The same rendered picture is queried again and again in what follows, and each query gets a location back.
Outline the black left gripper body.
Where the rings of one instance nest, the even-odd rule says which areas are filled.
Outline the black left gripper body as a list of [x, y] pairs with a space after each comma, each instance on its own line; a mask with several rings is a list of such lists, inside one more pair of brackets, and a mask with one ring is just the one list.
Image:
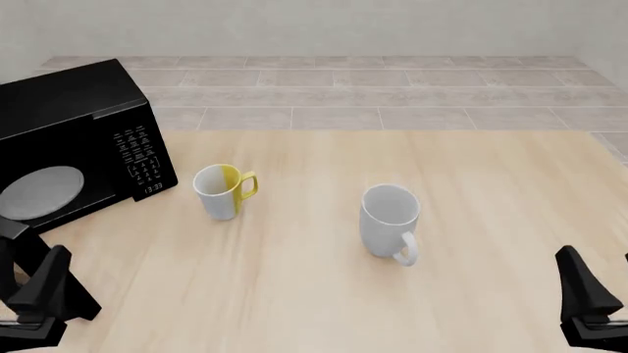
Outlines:
[[58, 346], [67, 324], [54, 317], [40, 323], [0, 320], [0, 348], [41, 348]]

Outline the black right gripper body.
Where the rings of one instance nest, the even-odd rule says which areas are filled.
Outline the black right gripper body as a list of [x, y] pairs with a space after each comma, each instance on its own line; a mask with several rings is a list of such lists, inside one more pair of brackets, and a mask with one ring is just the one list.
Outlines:
[[572, 347], [628, 348], [628, 319], [560, 314], [560, 328]]

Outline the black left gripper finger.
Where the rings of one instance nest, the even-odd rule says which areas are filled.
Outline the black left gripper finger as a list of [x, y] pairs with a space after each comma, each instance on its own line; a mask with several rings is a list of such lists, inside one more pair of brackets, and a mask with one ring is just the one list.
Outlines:
[[16, 314], [70, 320], [72, 311], [66, 303], [66, 287], [71, 252], [61, 245], [45, 256], [33, 276], [20, 284], [16, 280], [15, 261], [6, 253], [6, 305]]

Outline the black microwave door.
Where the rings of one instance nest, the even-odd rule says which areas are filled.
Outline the black microwave door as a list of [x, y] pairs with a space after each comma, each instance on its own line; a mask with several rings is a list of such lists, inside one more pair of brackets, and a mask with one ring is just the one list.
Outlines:
[[[16, 221], [0, 217], [0, 301], [6, 305], [6, 258], [11, 252], [15, 261], [16, 280], [24, 284], [33, 276], [45, 256], [53, 248], [48, 246], [36, 232]], [[70, 271], [67, 277], [66, 303], [72, 318], [94, 320], [101, 306]]]

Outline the black microwave oven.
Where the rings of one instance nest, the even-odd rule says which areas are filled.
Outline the black microwave oven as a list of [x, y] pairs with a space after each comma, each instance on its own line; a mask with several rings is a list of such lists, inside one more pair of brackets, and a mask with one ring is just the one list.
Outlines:
[[84, 185], [23, 221], [39, 233], [178, 184], [151, 105], [116, 59], [0, 84], [0, 191], [48, 167], [73, 167]]

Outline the grey round turntable plate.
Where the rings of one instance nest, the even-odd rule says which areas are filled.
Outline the grey round turntable plate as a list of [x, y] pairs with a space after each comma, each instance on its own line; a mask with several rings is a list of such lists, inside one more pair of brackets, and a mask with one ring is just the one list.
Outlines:
[[2, 190], [0, 217], [14, 221], [45, 217], [69, 205], [83, 186], [83, 173], [74, 167], [37, 170]]

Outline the yellow and white mug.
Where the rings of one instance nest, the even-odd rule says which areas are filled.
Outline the yellow and white mug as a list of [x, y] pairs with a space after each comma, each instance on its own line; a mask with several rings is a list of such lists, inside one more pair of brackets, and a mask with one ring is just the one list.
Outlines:
[[257, 175], [242, 173], [229, 164], [205, 167], [194, 176], [192, 187], [207, 214], [214, 220], [235, 218], [242, 202], [258, 191]]

